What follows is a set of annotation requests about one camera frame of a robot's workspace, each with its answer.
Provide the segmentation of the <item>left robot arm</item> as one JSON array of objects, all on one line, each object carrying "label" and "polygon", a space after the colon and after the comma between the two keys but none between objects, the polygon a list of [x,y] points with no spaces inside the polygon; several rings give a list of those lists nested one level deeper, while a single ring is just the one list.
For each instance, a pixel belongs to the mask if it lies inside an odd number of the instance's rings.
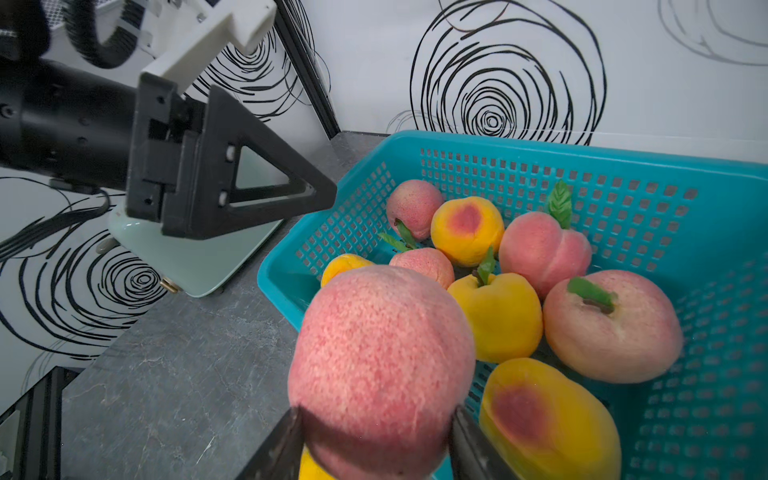
[{"label": "left robot arm", "polygon": [[[69,41],[93,71],[46,58],[39,1],[1,5],[1,163],[53,186],[125,195],[128,216],[166,236],[206,240],[330,208],[335,183],[224,88],[187,88],[227,46],[252,53],[278,13],[273,1],[127,1],[100,40],[96,5],[62,5]],[[99,71],[142,41],[152,62],[136,87]]]}]

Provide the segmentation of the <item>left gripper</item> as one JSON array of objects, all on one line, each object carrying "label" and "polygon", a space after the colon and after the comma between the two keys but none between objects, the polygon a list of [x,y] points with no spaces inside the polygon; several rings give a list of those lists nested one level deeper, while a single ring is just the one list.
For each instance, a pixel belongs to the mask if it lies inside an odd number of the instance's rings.
[{"label": "left gripper", "polygon": [[333,206],[335,182],[220,87],[200,129],[184,132],[162,203],[161,187],[143,178],[146,155],[167,140],[179,104],[176,84],[150,73],[129,87],[55,61],[4,60],[1,164],[70,190],[124,191],[132,216],[192,240]]}]

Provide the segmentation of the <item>pink peach front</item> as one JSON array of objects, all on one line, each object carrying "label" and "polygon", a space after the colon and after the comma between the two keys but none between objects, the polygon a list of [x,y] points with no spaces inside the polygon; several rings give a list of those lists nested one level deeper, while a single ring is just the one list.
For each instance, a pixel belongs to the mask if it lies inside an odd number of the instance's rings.
[{"label": "pink peach front", "polygon": [[607,294],[588,300],[557,283],[543,304],[549,347],[565,365],[590,379],[615,384],[652,380],[678,360],[683,333],[674,306],[652,281],[624,270],[577,277]]}]

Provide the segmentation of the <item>yellow peach with leaf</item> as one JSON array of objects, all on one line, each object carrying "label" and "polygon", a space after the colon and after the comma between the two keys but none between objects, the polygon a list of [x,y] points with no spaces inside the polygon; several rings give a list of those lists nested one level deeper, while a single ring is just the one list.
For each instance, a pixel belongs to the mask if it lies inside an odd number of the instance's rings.
[{"label": "yellow peach with leaf", "polygon": [[299,467],[299,480],[335,480],[312,457],[307,447],[302,450]]}]

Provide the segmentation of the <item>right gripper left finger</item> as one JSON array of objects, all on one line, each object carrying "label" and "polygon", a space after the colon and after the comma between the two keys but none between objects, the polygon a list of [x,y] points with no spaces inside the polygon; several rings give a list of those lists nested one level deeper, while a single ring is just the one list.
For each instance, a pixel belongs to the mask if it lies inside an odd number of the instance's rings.
[{"label": "right gripper left finger", "polygon": [[302,452],[302,410],[290,407],[235,479],[297,480]]}]

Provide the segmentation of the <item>yellow peach red spot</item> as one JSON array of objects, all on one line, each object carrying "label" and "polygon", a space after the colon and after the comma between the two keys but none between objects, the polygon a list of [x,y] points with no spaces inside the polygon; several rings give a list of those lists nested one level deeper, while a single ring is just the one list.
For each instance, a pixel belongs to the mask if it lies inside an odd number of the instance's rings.
[{"label": "yellow peach red spot", "polygon": [[497,255],[505,231],[497,207],[487,199],[472,196],[441,205],[431,221],[431,240],[452,264],[476,267],[489,249]]}]

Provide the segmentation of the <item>yellow peach front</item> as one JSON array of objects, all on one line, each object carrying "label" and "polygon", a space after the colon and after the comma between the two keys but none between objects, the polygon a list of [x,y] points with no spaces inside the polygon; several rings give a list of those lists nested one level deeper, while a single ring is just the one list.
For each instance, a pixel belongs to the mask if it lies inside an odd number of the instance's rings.
[{"label": "yellow peach front", "polygon": [[478,361],[500,364],[531,356],[543,336],[542,307],[530,283],[515,273],[494,273],[489,248],[471,274],[448,288],[466,316]]}]

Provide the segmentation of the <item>teal plastic basket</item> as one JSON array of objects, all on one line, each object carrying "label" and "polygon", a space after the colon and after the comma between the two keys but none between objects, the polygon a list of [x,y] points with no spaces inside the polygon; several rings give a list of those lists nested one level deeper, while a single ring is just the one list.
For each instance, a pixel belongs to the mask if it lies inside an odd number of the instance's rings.
[{"label": "teal plastic basket", "polygon": [[543,210],[558,182],[595,271],[653,281],[684,334],[678,361],[642,384],[581,384],[613,416],[626,479],[767,475],[767,169],[694,157],[404,131],[340,181],[334,206],[303,217],[267,255],[258,285],[294,326],[344,253],[393,256],[385,204],[410,179],[447,199],[480,196],[506,221]]}]

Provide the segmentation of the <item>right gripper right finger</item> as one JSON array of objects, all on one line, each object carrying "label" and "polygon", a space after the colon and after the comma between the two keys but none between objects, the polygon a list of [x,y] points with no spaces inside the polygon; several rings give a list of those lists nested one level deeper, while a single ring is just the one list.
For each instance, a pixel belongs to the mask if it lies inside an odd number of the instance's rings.
[{"label": "right gripper right finger", "polygon": [[517,480],[465,406],[453,413],[449,456],[454,480]]}]

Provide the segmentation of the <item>pink peach with leaf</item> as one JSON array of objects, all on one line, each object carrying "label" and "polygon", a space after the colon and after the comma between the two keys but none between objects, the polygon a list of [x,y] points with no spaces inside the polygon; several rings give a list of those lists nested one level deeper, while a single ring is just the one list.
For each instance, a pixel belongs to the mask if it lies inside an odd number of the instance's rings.
[{"label": "pink peach with leaf", "polygon": [[571,228],[572,194],[558,181],[546,211],[531,211],[507,227],[498,254],[501,271],[524,277],[540,299],[559,282],[586,274],[592,261],[587,237]]}]

